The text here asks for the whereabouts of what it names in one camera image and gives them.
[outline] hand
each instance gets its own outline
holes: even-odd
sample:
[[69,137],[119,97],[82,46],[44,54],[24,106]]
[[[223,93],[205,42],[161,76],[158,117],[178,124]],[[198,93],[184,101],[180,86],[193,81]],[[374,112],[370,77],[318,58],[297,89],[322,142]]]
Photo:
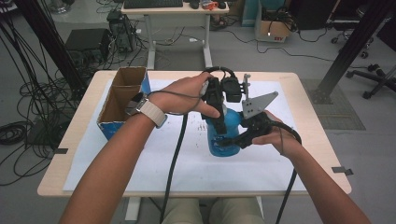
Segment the hand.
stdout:
[[204,82],[212,77],[209,73],[204,72],[196,77],[183,77],[169,86],[162,89],[162,91],[171,91],[184,95],[181,96],[167,92],[154,92],[150,95],[149,100],[158,106],[164,113],[188,113],[191,110],[197,111],[211,118],[218,118],[219,111],[211,105],[207,105],[200,99],[199,93]]
[[[282,122],[281,119],[277,118],[268,110],[265,110],[264,113],[268,115],[268,118],[274,121]],[[278,127],[273,127],[273,130],[267,135],[253,138],[252,143],[254,145],[272,144],[276,150],[279,151],[280,155],[283,155],[287,158],[290,157],[290,153],[294,152],[297,146],[300,146],[291,133],[288,133],[287,131]]]

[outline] carpet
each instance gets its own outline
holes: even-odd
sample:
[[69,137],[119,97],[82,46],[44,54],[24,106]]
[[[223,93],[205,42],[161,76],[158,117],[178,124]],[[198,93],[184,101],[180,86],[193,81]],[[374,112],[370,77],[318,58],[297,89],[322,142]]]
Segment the carpet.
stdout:
[[[310,98],[309,91],[315,90],[320,79],[301,79],[304,89]],[[337,85],[330,94],[332,103],[330,105],[314,104],[312,106],[318,115],[323,129],[328,130],[366,130],[358,115],[349,103],[344,93]]]

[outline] smartwatch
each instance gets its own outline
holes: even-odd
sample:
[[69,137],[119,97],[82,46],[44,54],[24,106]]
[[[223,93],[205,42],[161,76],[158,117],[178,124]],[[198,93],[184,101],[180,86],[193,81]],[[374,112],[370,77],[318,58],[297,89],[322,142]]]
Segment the smartwatch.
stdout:
[[148,96],[142,91],[131,99],[125,108],[125,113],[130,116],[144,114],[154,121],[157,128],[161,128],[168,118],[158,106],[149,101]]

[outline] white paper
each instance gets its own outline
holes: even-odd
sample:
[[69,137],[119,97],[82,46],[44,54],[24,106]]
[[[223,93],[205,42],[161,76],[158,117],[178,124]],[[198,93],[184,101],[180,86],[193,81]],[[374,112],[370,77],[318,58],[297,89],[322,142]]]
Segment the white paper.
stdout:
[[[151,80],[153,91],[159,90],[173,80]],[[75,158],[73,159],[64,190],[74,190],[85,170],[106,143],[96,120],[106,99],[111,81],[99,101],[88,125]],[[277,91],[279,95],[267,106],[290,127],[295,127],[285,94],[278,82],[251,81],[249,97]],[[235,111],[242,111],[240,103],[227,103]],[[182,116],[168,116],[161,129],[154,129],[134,169],[126,188],[131,192],[164,192],[170,164],[180,133]],[[205,193],[227,192],[280,192],[287,188],[292,172],[289,160],[279,155],[272,146],[251,145],[231,157],[219,158],[210,154],[205,121],[196,112],[189,114],[177,165],[173,175],[173,192]],[[305,191],[297,178],[293,190]]]

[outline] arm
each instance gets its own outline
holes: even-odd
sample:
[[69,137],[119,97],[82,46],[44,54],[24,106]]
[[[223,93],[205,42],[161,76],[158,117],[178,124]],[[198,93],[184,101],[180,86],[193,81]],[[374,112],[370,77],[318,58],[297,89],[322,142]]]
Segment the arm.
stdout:
[[370,223],[368,217],[291,134],[286,131],[280,133],[278,128],[274,128],[270,134],[253,139],[253,144],[273,144],[280,154],[291,161],[323,223]]
[[[198,96],[210,75],[185,77],[164,90]],[[201,99],[154,93],[150,101],[163,112],[195,111],[218,117],[219,111]],[[73,192],[61,223],[109,223],[131,178],[134,166],[146,144],[154,122],[143,114],[130,117],[98,153]]]

